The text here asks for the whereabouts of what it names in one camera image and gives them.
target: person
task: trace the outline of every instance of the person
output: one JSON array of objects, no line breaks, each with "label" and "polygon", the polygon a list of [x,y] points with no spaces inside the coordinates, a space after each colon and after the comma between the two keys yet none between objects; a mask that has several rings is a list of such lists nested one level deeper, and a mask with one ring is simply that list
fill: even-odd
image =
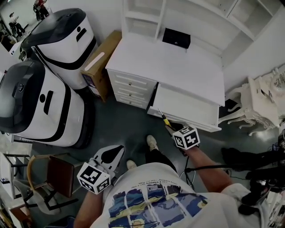
[{"label": "person", "polygon": [[22,26],[19,23],[17,23],[19,16],[14,16],[14,13],[11,13],[9,17],[10,17],[10,23],[13,24],[18,29],[17,33],[21,37],[26,31],[22,28]]},{"label": "person", "polygon": [[35,1],[35,5],[40,7],[39,11],[41,14],[41,20],[45,19],[45,17],[47,17],[49,15],[48,10],[44,6],[45,3],[46,3],[46,0],[36,0]]},{"label": "person", "polygon": [[13,44],[11,44],[11,40],[8,36],[8,34],[5,34],[3,31],[0,32],[0,39],[1,44],[6,48],[7,51],[10,51],[13,47]]},{"label": "person", "polygon": [[[127,161],[128,171],[109,192],[88,192],[74,222],[74,228],[257,228],[268,225],[268,205],[245,216],[238,212],[241,198],[250,191],[233,183],[222,169],[202,169],[198,173],[208,193],[195,193],[181,180],[172,162],[163,155],[153,136],[147,137],[150,151],[146,164],[139,167]],[[185,153],[195,167],[213,162],[199,148]]]}]

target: gray floor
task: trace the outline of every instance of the gray floor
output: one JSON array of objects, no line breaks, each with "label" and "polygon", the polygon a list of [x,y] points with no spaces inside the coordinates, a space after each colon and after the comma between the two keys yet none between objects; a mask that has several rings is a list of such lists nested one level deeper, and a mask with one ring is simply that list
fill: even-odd
[{"label": "gray floor", "polygon": [[[76,157],[78,160],[86,161],[102,147],[121,144],[125,146],[126,152],[118,168],[118,176],[120,176],[126,171],[127,159],[133,159],[138,165],[144,164],[144,153],[148,150],[145,136],[147,134],[152,134],[157,140],[160,151],[173,162],[178,174],[183,172],[186,158],[182,156],[177,148],[175,148],[174,142],[166,131],[162,119],[147,115],[146,111],[143,109],[116,102],[114,97],[110,97],[107,103],[103,103],[100,99],[96,98],[95,107],[96,116],[94,134],[90,145],[86,149],[75,150],[35,143],[33,145],[32,154],[42,155],[70,152],[72,156]],[[226,115],[226,110],[226,108],[221,107],[220,115]],[[241,123],[232,123],[228,125],[224,122],[220,125],[222,131],[214,133],[200,130],[201,150],[214,161],[223,163],[220,153],[222,147],[234,147],[240,151],[259,153],[267,151],[268,147],[277,141],[277,129],[249,137],[247,133],[248,130],[252,128],[240,130],[238,128],[240,124]],[[35,165],[33,170],[36,178],[44,178],[45,166],[43,164]],[[233,172],[232,175],[244,178],[246,172]],[[233,181],[248,186],[247,180],[233,178]],[[196,175],[193,184],[197,192],[206,191],[198,175]],[[81,188],[77,191],[74,198],[78,198],[79,201],[62,208],[61,214],[56,216],[45,215],[37,208],[32,208],[31,213],[36,227],[44,227],[50,222],[56,221],[67,215],[75,216],[85,194],[85,189]]]}]

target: white furniture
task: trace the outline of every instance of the white furniture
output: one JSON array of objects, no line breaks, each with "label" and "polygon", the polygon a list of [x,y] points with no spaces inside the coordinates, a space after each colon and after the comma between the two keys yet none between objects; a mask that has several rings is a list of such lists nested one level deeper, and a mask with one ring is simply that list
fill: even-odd
[{"label": "white furniture", "polygon": [[224,106],[221,60],[201,47],[183,48],[153,42],[129,33],[122,38],[106,69],[117,101],[146,109],[157,82],[148,114],[186,121],[206,131],[218,127],[219,106]]},{"label": "white furniture", "polygon": [[28,165],[28,155],[12,155],[0,152],[0,176],[1,183],[5,191],[14,200],[21,197],[21,194],[13,184],[14,168],[25,167]]},{"label": "white furniture", "polygon": [[[240,94],[240,101],[238,101],[238,99],[236,100],[237,94]],[[228,111],[233,111],[238,107],[240,107],[240,109],[220,118],[219,123],[231,119],[231,121],[228,121],[228,124],[238,121],[246,121],[248,123],[248,125],[241,125],[239,128],[251,127],[257,122],[261,123],[267,130],[279,127],[280,121],[277,105],[261,90],[258,80],[254,81],[249,77],[247,84],[233,89],[227,95],[226,99],[232,99],[238,102],[235,107]],[[263,130],[254,130],[250,132],[249,135],[251,136],[253,133],[259,131]]]},{"label": "white furniture", "polygon": [[191,43],[233,63],[267,28],[280,0],[123,0],[122,32],[159,39],[163,28],[191,34]]}]

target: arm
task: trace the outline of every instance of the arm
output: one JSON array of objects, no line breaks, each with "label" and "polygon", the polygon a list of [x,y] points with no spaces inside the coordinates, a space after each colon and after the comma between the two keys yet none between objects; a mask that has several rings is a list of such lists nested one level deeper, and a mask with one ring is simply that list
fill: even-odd
[{"label": "arm", "polygon": [[[202,166],[216,165],[207,155],[205,155],[199,148],[193,147],[185,153],[192,160],[195,168]],[[198,173],[209,192],[222,192],[227,186],[233,184],[231,178],[222,169],[202,169]]]},{"label": "arm", "polygon": [[93,222],[102,214],[103,193],[96,195],[88,192],[74,222],[74,228],[90,228]]}]

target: printed graphic on shirt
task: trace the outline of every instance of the printed graphic on shirt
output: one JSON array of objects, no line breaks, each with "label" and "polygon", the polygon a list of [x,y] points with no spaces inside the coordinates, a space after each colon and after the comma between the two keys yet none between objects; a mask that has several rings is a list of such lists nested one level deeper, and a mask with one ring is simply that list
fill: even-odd
[{"label": "printed graphic on shirt", "polygon": [[148,200],[164,227],[170,226],[184,218],[180,206],[167,197],[161,184],[147,186]]},{"label": "printed graphic on shirt", "polygon": [[109,228],[178,226],[181,220],[194,217],[208,203],[204,196],[163,181],[162,184],[143,185],[127,193],[120,192],[113,199],[113,206],[109,208]]}]

